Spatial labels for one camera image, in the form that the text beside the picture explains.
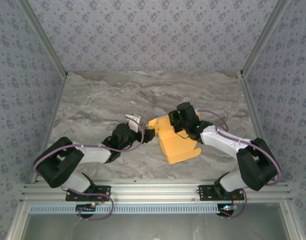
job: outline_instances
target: gray marble floor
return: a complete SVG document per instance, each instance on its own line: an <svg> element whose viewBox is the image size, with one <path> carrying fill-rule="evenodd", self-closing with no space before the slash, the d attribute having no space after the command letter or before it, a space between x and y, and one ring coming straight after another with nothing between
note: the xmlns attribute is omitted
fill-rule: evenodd
<svg viewBox="0 0 306 240"><path fill-rule="evenodd" d="M224 116L230 133L254 138L234 72L70 72L50 143L62 136L79 143L100 143L126 114L139 114L146 124L186 101ZM209 114L202 114L202 119L219 123ZM201 155L170 165L156 136L137 150L122 153L113 163L84 163L77 169L92 179L216 179L236 168L236 161L225 153L197 146L202 147Z"/></svg>

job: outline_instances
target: patterned wallpaper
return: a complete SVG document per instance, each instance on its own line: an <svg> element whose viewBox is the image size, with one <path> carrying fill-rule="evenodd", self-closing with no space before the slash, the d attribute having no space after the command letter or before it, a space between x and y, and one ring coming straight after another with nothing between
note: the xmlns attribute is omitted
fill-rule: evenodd
<svg viewBox="0 0 306 240"><path fill-rule="evenodd" d="M306 0L291 0L247 78L306 233Z"/></svg>
<svg viewBox="0 0 306 240"><path fill-rule="evenodd" d="M30 0L67 71L238 70L276 0Z"/></svg>
<svg viewBox="0 0 306 240"><path fill-rule="evenodd" d="M0 240L45 138L61 77L15 0L0 0Z"/></svg>

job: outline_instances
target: enclosure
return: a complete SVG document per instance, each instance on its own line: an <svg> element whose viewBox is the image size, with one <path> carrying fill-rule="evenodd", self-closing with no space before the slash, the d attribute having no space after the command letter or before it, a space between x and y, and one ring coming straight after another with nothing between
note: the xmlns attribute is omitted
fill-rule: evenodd
<svg viewBox="0 0 306 240"><path fill-rule="evenodd" d="M115 210L100 222L79 221L76 202L33 173L60 137L98 144L125 115L146 128L187 101L230 134L265 139L279 163L282 182L246 188L239 218L200 199L238 164L199 143L174 164L156 135L78 165L111 186ZM0 0L0 239L236 235L306 239L306 0Z"/></svg>

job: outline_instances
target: yellow plastic block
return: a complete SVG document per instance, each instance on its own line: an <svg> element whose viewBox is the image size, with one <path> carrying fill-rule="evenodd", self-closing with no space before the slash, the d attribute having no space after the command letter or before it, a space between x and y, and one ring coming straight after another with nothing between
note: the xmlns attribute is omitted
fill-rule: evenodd
<svg viewBox="0 0 306 240"><path fill-rule="evenodd" d="M170 164L197 157L201 153L200 148L195 149L197 142L190 139L185 131L177 134L174 132L168 116L149 121L148 128L155 129L155 133L160 139L162 151Z"/></svg>

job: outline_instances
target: robotic arm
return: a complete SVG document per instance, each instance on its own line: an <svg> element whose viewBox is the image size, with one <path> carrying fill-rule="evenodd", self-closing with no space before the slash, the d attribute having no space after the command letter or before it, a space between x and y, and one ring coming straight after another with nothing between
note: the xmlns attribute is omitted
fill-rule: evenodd
<svg viewBox="0 0 306 240"><path fill-rule="evenodd" d="M278 174L279 166L263 139L242 139L219 130L208 121L200 121L189 102L181 103L168 116L176 133L185 130L192 140L213 146L237 160L238 171L227 172L215 181L219 196L224 198L245 187L258 191Z"/></svg>
<svg viewBox="0 0 306 240"><path fill-rule="evenodd" d="M126 119L128 123L118 124L112 135L101 144L82 145L73 143L67 137L60 138L35 160L35 171L52 188L63 187L81 193L93 193L94 183L84 173L75 171L78 164L111 163L121 152L130 151L134 142L147 143L155 136L155 130L145 129L142 137L138 131L140 116L126 115Z"/></svg>
<svg viewBox="0 0 306 240"><path fill-rule="evenodd" d="M201 144L213 146L235 158L239 170L227 172L214 182L214 191L219 199L232 196L232 192L249 187L260 190L276 175L280 176L271 151L264 140L239 138L219 130L208 121L199 119L193 106L184 102L168 114L174 131L186 131L188 136ZM75 168L80 163L111 163L121 152L128 152L134 142L147 143L155 136L154 129L138 131L140 117L127 115L128 123L120 123L101 144L81 145L67 137L60 138L34 162L37 171L52 188L66 187L72 193L98 193L94 183Z"/></svg>

